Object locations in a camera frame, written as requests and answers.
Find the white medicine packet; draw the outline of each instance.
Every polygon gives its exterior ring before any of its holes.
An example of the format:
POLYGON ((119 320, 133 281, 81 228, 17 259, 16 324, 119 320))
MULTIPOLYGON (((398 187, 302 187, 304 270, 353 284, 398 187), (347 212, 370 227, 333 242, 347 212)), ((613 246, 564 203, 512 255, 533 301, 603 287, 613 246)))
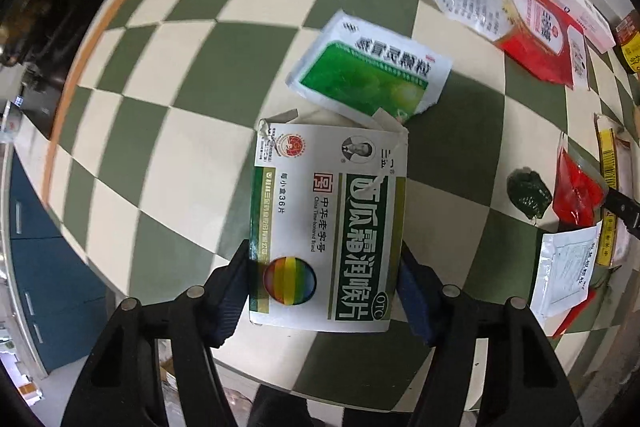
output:
POLYGON ((545 233, 530 309, 541 326, 587 298, 600 238, 599 222, 588 229, 545 233))

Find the orange stripe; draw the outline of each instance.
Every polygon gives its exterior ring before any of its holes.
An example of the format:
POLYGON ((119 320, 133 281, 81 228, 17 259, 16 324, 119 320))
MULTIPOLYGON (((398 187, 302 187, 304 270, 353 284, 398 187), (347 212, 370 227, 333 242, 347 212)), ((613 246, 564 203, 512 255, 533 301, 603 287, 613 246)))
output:
POLYGON ((284 257, 276 261, 273 272, 273 296, 276 301, 284 302, 284 257))
POLYGON ((94 28, 94 32, 86 40, 86 44, 78 51, 76 59, 74 60, 74 66, 66 76, 65 87, 62 90, 62 96, 60 97, 60 103, 58 103, 58 110, 53 121, 53 129, 51 131, 51 139, 49 140, 49 148, 47 150, 47 156, 44 164, 44 175, 42 178, 42 203, 45 207, 49 206, 49 195, 51 190, 51 175, 53 172, 53 161, 56 157, 56 147, 60 141, 60 134, 62 133, 62 126, 65 123, 66 114, 71 105, 71 99, 73 99, 76 91, 76 86, 80 80, 84 68, 86 67, 89 58, 94 52, 94 49, 100 40, 100 37, 104 33, 105 29, 114 18, 120 6, 125 0, 114 0, 111 6, 107 9, 104 17, 98 22, 94 28))

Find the red sachet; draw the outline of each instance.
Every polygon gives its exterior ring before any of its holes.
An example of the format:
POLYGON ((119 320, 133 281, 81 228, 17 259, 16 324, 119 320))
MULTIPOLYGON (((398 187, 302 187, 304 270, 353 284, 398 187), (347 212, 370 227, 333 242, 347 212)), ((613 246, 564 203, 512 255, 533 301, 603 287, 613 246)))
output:
POLYGON ((594 211, 605 197, 603 188, 589 177, 564 148, 558 154, 553 210, 561 221, 592 227, 594 211))

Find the rainbow circle logo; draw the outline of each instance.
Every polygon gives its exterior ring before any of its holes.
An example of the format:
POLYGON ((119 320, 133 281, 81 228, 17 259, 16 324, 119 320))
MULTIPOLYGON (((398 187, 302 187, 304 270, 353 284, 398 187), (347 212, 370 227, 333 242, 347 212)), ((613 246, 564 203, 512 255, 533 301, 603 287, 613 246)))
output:
POLYGON ((264 288, 276 301, 292 306, 307 302, 316 291, 316 274, 297 257, 271 261, 262 278, 264 288))

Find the round seal emblem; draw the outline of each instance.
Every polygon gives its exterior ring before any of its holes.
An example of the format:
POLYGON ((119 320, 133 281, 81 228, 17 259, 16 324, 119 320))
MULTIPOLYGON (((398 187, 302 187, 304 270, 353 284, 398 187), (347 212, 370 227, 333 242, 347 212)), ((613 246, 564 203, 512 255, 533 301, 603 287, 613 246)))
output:
POLYGON ((283 134, 276 140, 276 149, 280 156, 295 158, 305 152, 305 141, 299 134, 283 134))

